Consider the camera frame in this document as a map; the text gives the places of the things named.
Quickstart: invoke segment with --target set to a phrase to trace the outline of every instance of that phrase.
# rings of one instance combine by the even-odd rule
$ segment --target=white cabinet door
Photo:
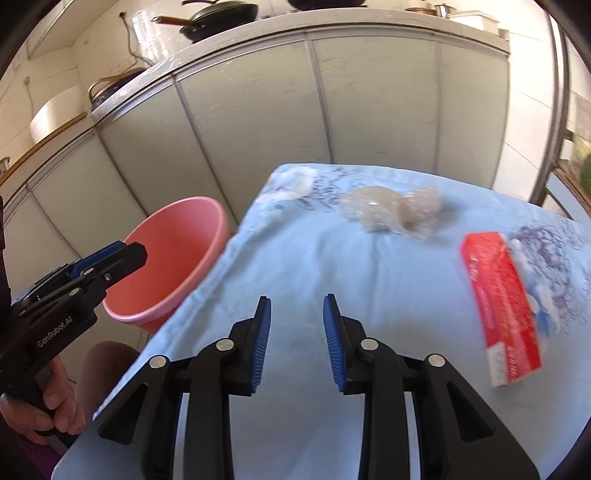
[[[304,43],[225,61],[181,86],[239,220],[279,165],[330,162]]]
[[[314,42],[335,163],[433,172],[435,43],[341,37]]]
[[[440,44],[441,138],[435,173],[492,187],[501,156],[509,91],[506,60]]]
[[[55,268],[77,260],[30,195],[4,226],[4,237],[12,298]]]
[[[124,240],[145,219],[97,138],[60,162],[33,192],[81,257]]]
[[[101,135],[148,213],[193,196],[226,207],[173,87],[144,100]],[[229,224],[234,229],[231,216]]]

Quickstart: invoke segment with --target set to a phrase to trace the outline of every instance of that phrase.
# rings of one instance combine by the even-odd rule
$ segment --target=pan handle
[[[188,4],[210,4],[210,5],[214,5],[214,4],[218,3],[218,2],[219,2],[219,0],[213,0],[213,2],[210,1],[210,0],[183,0],[181,2],[181,5],[188,5]]]
[[[178,25],[179,27],[189,27],[193,25],[193,22],[187,18],[165,17],[163,15],[154,17],[152,22],[164,25]]]

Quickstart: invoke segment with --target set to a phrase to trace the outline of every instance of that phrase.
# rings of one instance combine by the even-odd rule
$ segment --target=floral pattern
[[[296,204],[305,210],[333,210],[339,204],[341,193],[365,186],[359,179],[349,178],[360,170],[359,167],[338,166],[330,173],[319,173],[310,191],[299,197]]]
[[[256,203],[273,203],[293,200],[308,195],[313,187],[317,171],[311,167],[297,166],[287,171],[272,173]]]
[[[359,167],[335,166],[330,172],[320,172],[309,166],[297,166],[274,173],[256,199],[256,203],[277,203],[294,200],[305,210],[330,211],[339,203],[339,195],[364,184],[357,178]]]
[[[526,225],[511,233],[509,244],[518,250],[519,255],[527,259],[528,269],[538,279],[539,295],[543,303],[551,308],[550,298],[560,318],[558,332],[568,333],[570,324],[578,322],[586,324],[589,318],[587,311],[588,298],[591,297],[591,272],[584,267],[574,272],[568,250],[580,250],[583,238],[574,231],[568,221],[561,223],[560,228],[553,225]],[[574,275],[582,275],[583,288],[577,288],[580,282],[573,281]],[[552,333],[552,319],[543,328]]]

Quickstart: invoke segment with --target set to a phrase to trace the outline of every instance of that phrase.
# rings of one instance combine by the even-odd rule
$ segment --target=cable
[[[33,102],[33,97],[31,96],[31,91],[29,90],[29,84],[31,83],[31,77],[25,77],[22,81],[25,84],[25,88],[27,90],[27,95],[29,96],[29,100],[31,101],[31,120],[35,117],[35,103]]]
[[[119,12],[119,18],[122,20],[123,25],[125,25],[125,29],[127,30],[127,51],[129,52],[129,54],[133,58],[135,58],[135,63],[132,66],[137,65],[138,60],[141,60],[141,61],[147,63],[148,65],[153,66],[154,65],[154,62],[153,61],[148,60],[147,58],[145,58],[145,57],[143,57],[141,55],[137,55],[137,54],[135,54],[133,52],[133,50],[131,50],[131,29],[130,29],[129,25],[127,24],[126,20],[125,20],[125,12]],[[138,40],[137,35],[135,35],[135,32],[134,32],[134,36],[135,36],[135,40],[139,44],[139,40]]]

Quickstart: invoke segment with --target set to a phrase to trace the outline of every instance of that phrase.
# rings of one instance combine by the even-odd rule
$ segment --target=metal screw
[[[361,348],[363,350],[377,350],[379,347],[379,343],[377,340],[374,340],[373,338],[364,338],[363,340],[361,340]]]
[[[229,338],[222,338],[221,340],[217,341],[216,348],[221,352],[227,352],[228,350],[232,350],[234,348],[234,342],[232,342]]]
[[[162,368],[166,365],[166,357],[162,355],[153,356],[148,362],[152,368]]]
[[[442,367],[445,365],[445,359],[441,355],[431,355],[429,357],[429,363],[434,367]]]

